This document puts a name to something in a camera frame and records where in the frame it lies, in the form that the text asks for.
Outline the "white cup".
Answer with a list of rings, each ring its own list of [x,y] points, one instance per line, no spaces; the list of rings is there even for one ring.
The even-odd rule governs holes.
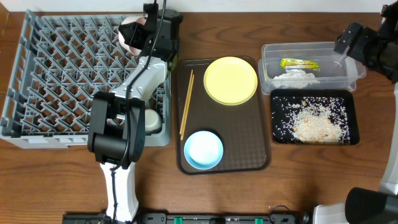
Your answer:
[[[159,133],[162,129],[162,120],[160,115],[152,109],[145,110],[145,131],[146,134]]]

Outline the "green snack wrapper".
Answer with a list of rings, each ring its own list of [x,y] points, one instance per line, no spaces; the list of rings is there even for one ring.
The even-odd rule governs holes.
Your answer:
[[[309,70],[320,70],[320,66],[318,63],[313,62],[311,60],[302,60],[302,59],[295,59],[295,58],[283,58],[280,61],[281,69],[291,70],[291,69],[309,69]]]

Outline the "white paper napkin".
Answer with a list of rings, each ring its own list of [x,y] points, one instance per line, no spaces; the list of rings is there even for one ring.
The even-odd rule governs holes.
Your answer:
[[[300,69],[287,70],[285,73],[274,77],[272,82],[276,88],[285,89],[303,89],[309,85],[320,83],[313,73],[307,73]]]

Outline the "rice food scraps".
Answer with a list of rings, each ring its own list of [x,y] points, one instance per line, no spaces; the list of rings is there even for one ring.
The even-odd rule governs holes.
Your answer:
[[[351,143],[345,100],[325,96],[273,96],[272,136],[284,144]]]

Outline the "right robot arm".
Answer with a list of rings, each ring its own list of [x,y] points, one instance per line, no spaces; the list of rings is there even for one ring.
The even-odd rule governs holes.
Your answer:
[[[397,3],[384,5],[380,15],[379,30],[351,23],[337,38],[335,52],[355,59],[391,83],[391,104],[386,110],[397,115]],[[342,203],[317,205],[304,223],[397,223],[397,117],[389,120],[394,127],[391,131],[379,124],[385,111],[376,98],[380,82],[380,78],[372,78],[364,87],[367,93],[360,111],[371,130],[360,143],[367,149],[348,154],[366,163],[385,159],[378,190],[354,187]]]

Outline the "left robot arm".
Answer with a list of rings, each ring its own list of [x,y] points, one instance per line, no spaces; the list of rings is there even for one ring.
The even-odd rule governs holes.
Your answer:
[[[118,27],[119,42],[138,57],[136,68],[116,89],[95,93],[91,107],[87,145],[108,194],[102,223],[134,222],[139,207],[134,171],[146,141],[146,103],[178,59],[181,13],[157,2],[145,4],[143,11],[144,16]]]

